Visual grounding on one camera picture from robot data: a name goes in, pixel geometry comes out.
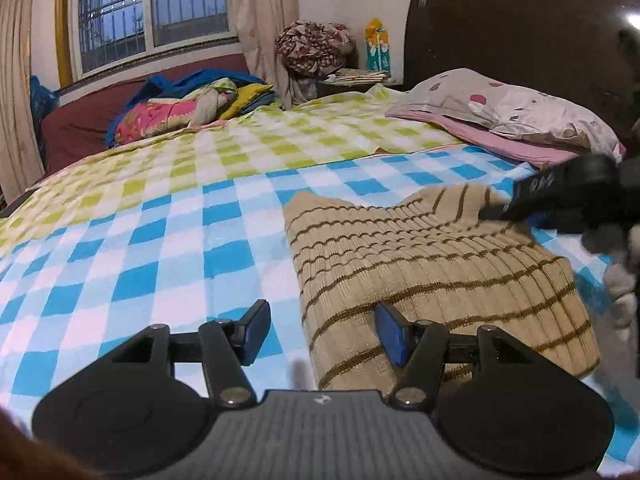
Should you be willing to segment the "tan striped knit sweater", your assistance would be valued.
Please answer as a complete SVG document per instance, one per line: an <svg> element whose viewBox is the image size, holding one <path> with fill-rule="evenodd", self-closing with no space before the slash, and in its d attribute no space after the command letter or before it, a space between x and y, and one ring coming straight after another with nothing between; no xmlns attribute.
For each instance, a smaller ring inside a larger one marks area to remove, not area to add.
<svg viewBox="0 0 640 480"><path fill-rule="evenodd" d="M392 390L398 367L375 333L377 304L456 334L498 326L575 377L598 366L570 262L526 226L480 220L501 203L480 184L427 186L390 207L291 198L284 228L320 389Z"/></svg>

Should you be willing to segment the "pink pillow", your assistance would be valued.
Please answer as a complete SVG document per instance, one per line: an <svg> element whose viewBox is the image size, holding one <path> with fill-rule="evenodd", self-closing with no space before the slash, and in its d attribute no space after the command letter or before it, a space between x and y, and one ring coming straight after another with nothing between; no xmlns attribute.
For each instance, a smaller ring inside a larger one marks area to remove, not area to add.
<svg viewBox="0 0 640 480"><path fill-rule="evenodd" d="M470 125L457 119L430 112L408 110L408 107L402 105L393 106L385 113L385 116L423 122L427 125L443 128L446 132L466 144L484 148L492 154L517 160L518 162L528 162L537 168L557 165L578 156L577 153L563 150L562 148L506 139L503 136L498 136L498 134L480 128L478 125Z"/></svg>

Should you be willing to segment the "green checkered bed sheet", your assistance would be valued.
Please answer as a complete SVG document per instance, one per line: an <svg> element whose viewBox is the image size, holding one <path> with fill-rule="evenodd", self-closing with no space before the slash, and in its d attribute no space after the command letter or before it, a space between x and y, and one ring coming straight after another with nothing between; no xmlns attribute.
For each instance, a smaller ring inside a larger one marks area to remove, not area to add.
<svg viewBox="0 0 640 480"><path fill-rule="evenodd" d="M89 156L39 183L2 220L1 251L204 184L456 144L442 128L387 117L401 97L377 84L292 110L271 104L223 126L181 129Z"/></svg>

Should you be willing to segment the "dark wooden headboard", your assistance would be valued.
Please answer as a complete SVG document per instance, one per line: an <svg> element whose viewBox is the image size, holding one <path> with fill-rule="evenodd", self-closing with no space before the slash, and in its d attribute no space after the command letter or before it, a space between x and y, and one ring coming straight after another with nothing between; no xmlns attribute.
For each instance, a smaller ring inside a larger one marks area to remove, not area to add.
<svg viewBox="0 0 640 480"><path fill-rule="evenodd" d="M572 101L633 144L639 0L411 0L404 81L469 68Z"/></svg>

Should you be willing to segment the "blue checkered bed sheet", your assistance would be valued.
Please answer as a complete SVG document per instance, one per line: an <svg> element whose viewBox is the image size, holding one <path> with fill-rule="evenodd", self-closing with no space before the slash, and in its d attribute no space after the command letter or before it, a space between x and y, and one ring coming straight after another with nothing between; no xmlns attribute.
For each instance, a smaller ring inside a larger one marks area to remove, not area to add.
<svg viewBox="0 0 640 480"><path fill-rule="evenodd" d="M331 162L209 183L28 238L1 259L1 404L29 422L52 388L142 328L193 332L268 300L254 389L314 384L283 206L299 191L393 206L427 185L509 193L532 170L480 148Z"/></svg>

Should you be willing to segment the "colourful pile of bedding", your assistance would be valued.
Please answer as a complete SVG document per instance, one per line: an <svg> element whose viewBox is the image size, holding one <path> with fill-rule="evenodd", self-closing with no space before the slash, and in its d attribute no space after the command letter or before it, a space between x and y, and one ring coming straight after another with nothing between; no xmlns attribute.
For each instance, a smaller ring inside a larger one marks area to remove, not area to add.
<svg viewBox="0 0 640 480"><path fill-rule="evenodd" d="M154 75L112 120L105 143L114 148L182 128L225 122L275 99L271 84L231 70L204 68L176 80Z"/></svg>

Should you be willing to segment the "maroon sofa bed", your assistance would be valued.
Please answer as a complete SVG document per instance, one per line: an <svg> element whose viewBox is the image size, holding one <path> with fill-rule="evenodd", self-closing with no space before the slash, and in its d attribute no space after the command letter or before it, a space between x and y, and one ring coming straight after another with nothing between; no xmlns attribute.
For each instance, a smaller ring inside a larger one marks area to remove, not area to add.
<svg viewBox="0 0 640 480"><path fill-rule="evenodd" d="M105 151L107 127L151 76L115 82L47 114L40 124L46 175Z"/></svg>

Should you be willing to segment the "beige curtain left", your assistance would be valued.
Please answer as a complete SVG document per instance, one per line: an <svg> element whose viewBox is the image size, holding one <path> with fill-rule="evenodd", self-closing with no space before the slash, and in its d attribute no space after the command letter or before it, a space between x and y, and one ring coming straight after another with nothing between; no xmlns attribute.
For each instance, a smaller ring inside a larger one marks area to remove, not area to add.
<svg viewBox="0 0 640 480"><path fill-rule="evenodd" d="M1 0L1 191L13 202L44 174L30 110L32 0Z"/></svg>

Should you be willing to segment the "beige curtain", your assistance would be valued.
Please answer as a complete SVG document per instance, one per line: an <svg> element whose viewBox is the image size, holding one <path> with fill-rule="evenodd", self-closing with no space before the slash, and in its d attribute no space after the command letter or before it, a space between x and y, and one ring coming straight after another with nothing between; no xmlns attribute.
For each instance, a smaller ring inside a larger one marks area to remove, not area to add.
<svg viewBox="0 0 640 480"><path fill-rule="evenodd" d="M297 91L276 51L276 40L299 18L298 0L229 0L232 25L250 73L268 84L285 107Z"/></svg>
<svg viewBox="0 0 640 480"><path fill-rule="evenodd" d="M30 110L32 0L1 0L1 191L13 202L44 174Z"/></svg>

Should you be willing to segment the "beige curtain right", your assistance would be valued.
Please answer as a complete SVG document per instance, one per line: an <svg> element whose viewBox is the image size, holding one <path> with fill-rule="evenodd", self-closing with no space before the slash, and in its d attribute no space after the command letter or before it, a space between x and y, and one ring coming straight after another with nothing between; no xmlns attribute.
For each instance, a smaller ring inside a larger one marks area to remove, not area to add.
<svg viewBox="0 0 640 480"><path fill-rule="evenodd" d="M298 0L229 0L232 25L250 73L268 84L285 107L297 91L276 51L276 40L299 18Z"/></svg>

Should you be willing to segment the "barred window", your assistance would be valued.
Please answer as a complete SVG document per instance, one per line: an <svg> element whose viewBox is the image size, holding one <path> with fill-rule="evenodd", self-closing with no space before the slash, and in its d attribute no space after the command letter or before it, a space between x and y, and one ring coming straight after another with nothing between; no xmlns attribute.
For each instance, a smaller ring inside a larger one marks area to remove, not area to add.
<svg viewBox="0 0 640 480"><path fill-rule="evenodd" d="M235 40L229 0L61 0L70 81Z"/></svg>

